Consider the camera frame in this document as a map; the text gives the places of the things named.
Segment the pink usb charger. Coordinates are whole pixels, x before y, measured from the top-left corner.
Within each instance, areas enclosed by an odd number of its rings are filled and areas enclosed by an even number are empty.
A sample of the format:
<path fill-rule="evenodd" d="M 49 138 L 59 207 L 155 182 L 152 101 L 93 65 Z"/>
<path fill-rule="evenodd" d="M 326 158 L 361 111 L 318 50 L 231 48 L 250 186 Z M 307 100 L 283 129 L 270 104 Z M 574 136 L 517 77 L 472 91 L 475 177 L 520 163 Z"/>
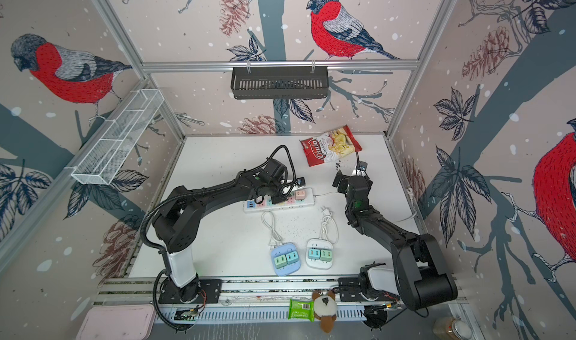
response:
<path fill-rule="evenodd" d="M 304 189 L 295 191 L 294 195 L 296 200 L 304 200 L 307 197 L 306 191 Z"/>

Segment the light green usb charger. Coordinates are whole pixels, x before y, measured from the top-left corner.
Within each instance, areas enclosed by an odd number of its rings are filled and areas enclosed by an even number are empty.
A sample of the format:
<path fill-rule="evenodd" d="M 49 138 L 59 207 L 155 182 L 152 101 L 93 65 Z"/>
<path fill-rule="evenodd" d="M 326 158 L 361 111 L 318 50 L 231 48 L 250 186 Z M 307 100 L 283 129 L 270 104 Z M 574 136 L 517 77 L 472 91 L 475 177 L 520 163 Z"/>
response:
<path fill-rule="evenodd" d="M 332 262 L 332 251 L 330 249 L 322 249 L 319 259 L 327 263 Z"/>

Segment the teal usb charger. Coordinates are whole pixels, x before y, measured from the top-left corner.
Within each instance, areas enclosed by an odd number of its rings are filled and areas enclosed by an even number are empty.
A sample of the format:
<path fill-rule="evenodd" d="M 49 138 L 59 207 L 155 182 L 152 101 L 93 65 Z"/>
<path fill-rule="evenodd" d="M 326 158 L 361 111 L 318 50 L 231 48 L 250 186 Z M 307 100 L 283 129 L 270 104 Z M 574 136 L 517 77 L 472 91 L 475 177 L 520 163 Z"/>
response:
<path fill-rule="evenodd" d="M 321 251 L 318 248 L 309 248 L 309 250 L 307 250 L 307 256 L 311 260 L 319 260 Z"/>
<path fill-rule="evenodd" d="M 291 251 L 290 253 L 286 254 L 286 263 L 293 264 L 299 261 L 299 255 L 297 251 Z"/>

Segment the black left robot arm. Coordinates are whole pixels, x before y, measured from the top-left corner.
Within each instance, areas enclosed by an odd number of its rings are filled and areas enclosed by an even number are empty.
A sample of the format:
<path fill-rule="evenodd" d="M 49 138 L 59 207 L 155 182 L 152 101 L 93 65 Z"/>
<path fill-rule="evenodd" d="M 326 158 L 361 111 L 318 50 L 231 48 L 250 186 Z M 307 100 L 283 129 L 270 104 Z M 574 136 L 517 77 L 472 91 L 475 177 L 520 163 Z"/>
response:
<path fill-rule="evenodd" d="M 284 202 L 297 185 L 296 169 L 287 146 L 280 145 L 264 163 L 244 169 L 234 179 L 208 188 L 174 188 L 169 197 L 151 209 L 142 220 L 139 234 L 143 244 L 161 255 L 163 273 L 180 292 L 198 288 L 199 275 L 191 246 L 205 216 L 234 203 L 269 198 Z"/>

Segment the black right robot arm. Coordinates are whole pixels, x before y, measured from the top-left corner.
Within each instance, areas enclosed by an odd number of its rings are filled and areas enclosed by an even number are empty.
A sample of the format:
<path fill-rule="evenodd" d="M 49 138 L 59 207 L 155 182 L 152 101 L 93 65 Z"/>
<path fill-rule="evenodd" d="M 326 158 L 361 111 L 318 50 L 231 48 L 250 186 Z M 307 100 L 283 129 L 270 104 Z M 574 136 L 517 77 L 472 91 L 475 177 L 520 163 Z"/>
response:
<path fill-rule="evenodd" d="M 369 204 L 372 184 L 367 175 L 348 176 L 339 170 L 332 186 L 345 195 L 347 223 L 390 252 L 400 299 L 412 311 L 457 299 L 457 285 L 437 240 L 385 219 Z"/>

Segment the red cassava chips bag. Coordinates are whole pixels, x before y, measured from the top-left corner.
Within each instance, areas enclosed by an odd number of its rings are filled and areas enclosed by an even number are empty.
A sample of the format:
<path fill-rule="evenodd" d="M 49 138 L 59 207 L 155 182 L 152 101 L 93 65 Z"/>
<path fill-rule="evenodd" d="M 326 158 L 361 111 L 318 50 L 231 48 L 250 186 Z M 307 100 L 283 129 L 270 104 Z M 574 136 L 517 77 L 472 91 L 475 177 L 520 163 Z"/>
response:
<path fill-rule="evenodd" d="M 362 151 L 348 125 L 309 137 L 300 143 L 310 167 L 336 162 L 354 152 Z"/>

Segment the white square power socket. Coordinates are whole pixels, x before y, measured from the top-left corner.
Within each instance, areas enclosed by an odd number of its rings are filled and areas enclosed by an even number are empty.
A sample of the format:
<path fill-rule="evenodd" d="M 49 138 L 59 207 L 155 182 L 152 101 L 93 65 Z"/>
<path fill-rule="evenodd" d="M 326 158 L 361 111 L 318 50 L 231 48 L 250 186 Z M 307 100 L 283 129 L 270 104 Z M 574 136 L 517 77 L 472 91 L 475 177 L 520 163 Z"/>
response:
<path fill-rule="evenodd" d="M 305 261 L 310 268 L 330 269 L 333 265 L 333 244 L 324 239 L 310 239 Z"/>

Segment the blue square power socket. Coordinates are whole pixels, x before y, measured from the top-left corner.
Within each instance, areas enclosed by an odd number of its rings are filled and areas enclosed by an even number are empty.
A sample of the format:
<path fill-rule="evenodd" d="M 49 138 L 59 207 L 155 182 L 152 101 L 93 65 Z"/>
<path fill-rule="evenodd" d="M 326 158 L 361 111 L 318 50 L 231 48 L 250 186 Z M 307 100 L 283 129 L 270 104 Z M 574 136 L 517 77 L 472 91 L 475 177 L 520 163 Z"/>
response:
<path fill-rule="evenodd" d="M 271 250 L 272 266 L 277 276 L 283 277 L 297 272 L 301 267 L 301 258 L 293 243 L 285 243 Z"/>

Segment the brown plush toy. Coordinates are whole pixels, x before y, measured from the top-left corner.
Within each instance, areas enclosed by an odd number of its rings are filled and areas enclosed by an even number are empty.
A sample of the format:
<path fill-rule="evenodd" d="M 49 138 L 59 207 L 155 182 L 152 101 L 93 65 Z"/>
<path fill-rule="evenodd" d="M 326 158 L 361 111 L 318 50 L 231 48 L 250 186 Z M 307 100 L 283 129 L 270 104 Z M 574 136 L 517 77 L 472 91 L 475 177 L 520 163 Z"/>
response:
<path fill-rule="evenodd" d="M 320 321 L 320 328 L 330 333 L 337 320 L 338 306 L 336 296 L 332 290 L 327 293 L 315 291 L 312 293 L 314 318 Z"/>

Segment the green wet wipes pack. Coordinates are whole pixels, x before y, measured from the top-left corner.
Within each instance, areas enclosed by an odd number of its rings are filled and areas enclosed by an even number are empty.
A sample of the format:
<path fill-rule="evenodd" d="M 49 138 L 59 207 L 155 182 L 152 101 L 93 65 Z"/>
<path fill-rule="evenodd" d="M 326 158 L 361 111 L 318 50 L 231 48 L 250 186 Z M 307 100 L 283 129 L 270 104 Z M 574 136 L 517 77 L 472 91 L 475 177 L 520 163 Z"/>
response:
<path fill-rule="evenodd" d="M 301 320 L 309 320 L 314 321 L 314 301 L 303 301 L 297 299 L 291 299 L 289 301 L 289 311 L 288 311 L 288 318 L 289 319 L 301 319 Z"/>

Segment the glass jar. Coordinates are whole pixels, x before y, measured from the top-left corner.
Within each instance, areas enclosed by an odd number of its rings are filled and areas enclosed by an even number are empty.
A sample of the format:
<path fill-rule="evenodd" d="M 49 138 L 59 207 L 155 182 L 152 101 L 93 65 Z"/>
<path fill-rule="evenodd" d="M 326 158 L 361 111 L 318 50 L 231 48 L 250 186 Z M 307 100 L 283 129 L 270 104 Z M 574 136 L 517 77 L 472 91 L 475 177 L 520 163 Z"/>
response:
<path fill-rule="evenodd" d="M 470 340 L 473 332 L 468 323 L 455 317 L 441 317 L 433 325 L 433 334 L 444 340 Z"/>

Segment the pink tray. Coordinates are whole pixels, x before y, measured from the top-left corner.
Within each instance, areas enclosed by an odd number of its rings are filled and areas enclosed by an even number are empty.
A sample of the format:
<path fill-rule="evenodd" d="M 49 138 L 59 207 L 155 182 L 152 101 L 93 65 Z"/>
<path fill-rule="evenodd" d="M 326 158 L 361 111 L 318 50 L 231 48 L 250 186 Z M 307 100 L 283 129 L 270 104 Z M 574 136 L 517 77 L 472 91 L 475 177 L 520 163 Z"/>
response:
<path fill-rule="evenodd" d="M 147 339 L 155 317 L 149 304 L 96 306 L 88 311 L 76 339 Z"/>

